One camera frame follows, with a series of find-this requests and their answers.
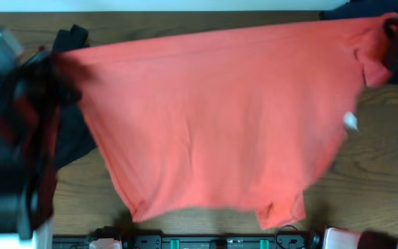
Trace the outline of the red printed t-shirt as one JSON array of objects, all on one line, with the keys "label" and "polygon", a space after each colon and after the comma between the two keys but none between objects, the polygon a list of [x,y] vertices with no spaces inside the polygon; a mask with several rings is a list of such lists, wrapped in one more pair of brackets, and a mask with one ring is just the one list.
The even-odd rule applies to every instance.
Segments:
[{"label": "red printed t-shirt", "polygon": [[367,86],[389,78],[386,15],[95,46],[57,56],[135,222],[185,208],[305,217],[304,191]]}]

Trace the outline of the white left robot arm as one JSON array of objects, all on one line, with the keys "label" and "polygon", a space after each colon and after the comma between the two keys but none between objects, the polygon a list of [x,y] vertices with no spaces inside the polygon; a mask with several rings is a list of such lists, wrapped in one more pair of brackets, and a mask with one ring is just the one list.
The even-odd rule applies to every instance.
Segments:
[{"label": "white left robot arm", "polygon": [[79,97],[46,51],[0,73],[0,248],[51,248],[60,111]]}]

